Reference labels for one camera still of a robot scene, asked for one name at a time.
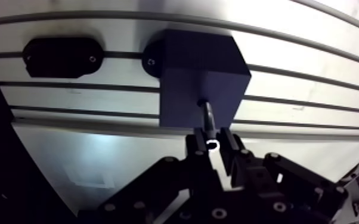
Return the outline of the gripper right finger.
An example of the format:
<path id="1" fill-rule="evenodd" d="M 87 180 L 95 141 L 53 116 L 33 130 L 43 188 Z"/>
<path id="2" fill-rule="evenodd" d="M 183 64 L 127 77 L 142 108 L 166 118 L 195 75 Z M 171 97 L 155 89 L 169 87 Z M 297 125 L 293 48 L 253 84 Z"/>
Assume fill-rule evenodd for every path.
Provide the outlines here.
<path id="1" fill-rule="evenodd" d="M 278 153 L 257 158 L 222 128 L 220 153 L 232 188 L 241 190 L 241 214 L 251 223 L 331 223 L 348 191 Z"/>

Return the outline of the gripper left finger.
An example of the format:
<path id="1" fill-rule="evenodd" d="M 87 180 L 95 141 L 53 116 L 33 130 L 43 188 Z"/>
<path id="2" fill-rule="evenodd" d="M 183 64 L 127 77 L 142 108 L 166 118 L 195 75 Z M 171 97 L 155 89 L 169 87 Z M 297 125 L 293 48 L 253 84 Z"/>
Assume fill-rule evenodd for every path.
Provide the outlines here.
<path id="1" fill-rule="evenodd" d="M 185 159 L 161 158 L 96 210 L 81 210 L 78 223 L 153 223 L 186 189 L 191 205 L 204 206 L 208 197 L 223 192 L 209 158 L 219 148 L 217 136 L 195 129 L 185 137 Z"/>

